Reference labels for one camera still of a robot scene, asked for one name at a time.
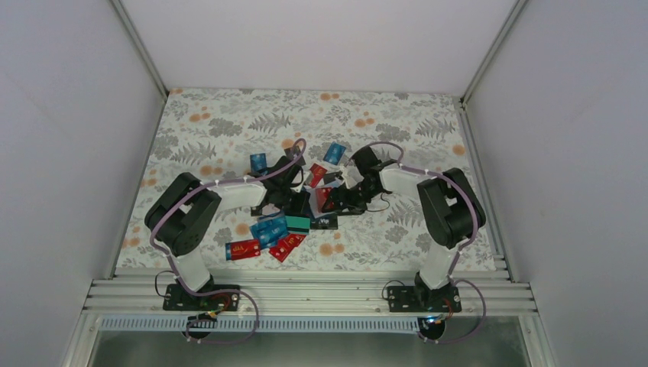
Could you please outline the dark blue card holder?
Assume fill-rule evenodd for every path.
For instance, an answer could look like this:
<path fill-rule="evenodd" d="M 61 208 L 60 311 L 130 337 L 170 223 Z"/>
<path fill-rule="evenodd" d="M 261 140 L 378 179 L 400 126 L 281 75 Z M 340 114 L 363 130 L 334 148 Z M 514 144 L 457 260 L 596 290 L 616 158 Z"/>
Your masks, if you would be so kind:
<path fill-rule="evenodd" d="M 307 190 L 309 193 L 309 208 L 311 217 L 318 219 L 334 211 L 334 204 L 326 204 L 332 187 L 317 187 Z"/>

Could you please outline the red VIP card gold text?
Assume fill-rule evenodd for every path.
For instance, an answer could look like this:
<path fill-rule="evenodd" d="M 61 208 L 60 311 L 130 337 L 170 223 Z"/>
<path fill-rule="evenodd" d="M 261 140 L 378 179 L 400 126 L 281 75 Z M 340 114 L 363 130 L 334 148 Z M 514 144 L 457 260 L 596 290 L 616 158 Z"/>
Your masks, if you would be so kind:
<path fill-rule="evenodd" d="M 322 213 L 331 212 L 334 210 L 334 203 L 329 199 L 332 192 L 332 187 L 319 187 L 315 190 L 317 208 Z"/>

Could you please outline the red VIP card front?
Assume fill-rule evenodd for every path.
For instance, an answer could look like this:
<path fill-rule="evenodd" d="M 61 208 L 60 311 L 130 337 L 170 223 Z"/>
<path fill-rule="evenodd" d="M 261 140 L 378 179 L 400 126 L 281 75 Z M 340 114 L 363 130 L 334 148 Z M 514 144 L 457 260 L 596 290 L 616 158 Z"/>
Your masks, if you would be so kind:
<path fill-rule="evenodd" d="M 269 248 L 269 253 L 279 262 L 284 262 L 290 253 L 297 248 L 306 238 L 306 235 L 289 233 L 287 236 L 279 239 L 277 244 Z"/>

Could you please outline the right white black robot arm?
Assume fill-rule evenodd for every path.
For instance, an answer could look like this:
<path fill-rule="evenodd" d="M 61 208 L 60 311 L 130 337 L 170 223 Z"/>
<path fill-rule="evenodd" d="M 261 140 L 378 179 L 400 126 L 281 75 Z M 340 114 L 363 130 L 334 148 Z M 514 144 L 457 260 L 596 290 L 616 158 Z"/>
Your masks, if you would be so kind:
<path fill-rule="evenodd" d="M 324 213 L 360 215 L 382 194 L 396 193 L 420 202 L 426 228 L 434 243 L 414 280 L 415 304 L 424 311 L 436 309 L 453 285 L 452 272 L 461 251 L 484 226 L 486 215 L 465 173 L 452 168 L 442 173 L 380 160 L 371 145 L 356 151 L 351 162 L 361 179 L 351 183 L 347 171 L 342 184 L 329 191 L 320 209 Z"/>

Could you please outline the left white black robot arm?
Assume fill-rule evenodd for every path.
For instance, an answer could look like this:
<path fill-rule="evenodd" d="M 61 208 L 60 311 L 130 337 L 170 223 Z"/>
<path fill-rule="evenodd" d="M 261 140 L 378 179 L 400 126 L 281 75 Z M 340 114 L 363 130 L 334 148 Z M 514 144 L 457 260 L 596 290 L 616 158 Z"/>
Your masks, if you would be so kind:
<path fill-rule="evenodd" d="M 293 188 L 306 180 L 298 160 L 281 157 L 260 173 L 202 182 L 189 172 L 178 175 L 144 217 L 151 231 L 150 244 L 167 259 L 182 298 L 195 310 L 212 301 L 212 275 L 206 267 L 200 242 L 216 213 L 238 208 L 286 206 Z"/>

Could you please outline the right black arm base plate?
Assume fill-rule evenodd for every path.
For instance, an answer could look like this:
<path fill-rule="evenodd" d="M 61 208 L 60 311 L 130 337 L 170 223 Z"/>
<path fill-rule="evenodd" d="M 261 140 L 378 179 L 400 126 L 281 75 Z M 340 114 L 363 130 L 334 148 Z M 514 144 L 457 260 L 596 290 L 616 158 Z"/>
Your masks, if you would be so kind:
<path fill-rule="evenodd" d="M 447 284 L 435 290 L 415 286 L 387 287 L 391 313 L 458 313 L 462 311 L 458 288 Z"/>

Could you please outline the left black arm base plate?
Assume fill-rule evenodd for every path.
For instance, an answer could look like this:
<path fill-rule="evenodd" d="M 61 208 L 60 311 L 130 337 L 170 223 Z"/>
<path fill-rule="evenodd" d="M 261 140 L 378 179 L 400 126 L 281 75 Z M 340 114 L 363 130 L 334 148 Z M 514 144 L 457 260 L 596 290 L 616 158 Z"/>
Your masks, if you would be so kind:
<path fill-rule="evenodd" d="M 180 284 L 167 286 L 162 309 L 165 311 L 237 311 L 239 291 L 241 287 L 235 284 L 213 285 L 210 291 L 218 294 L 197 297 L 186 292 Z"/>

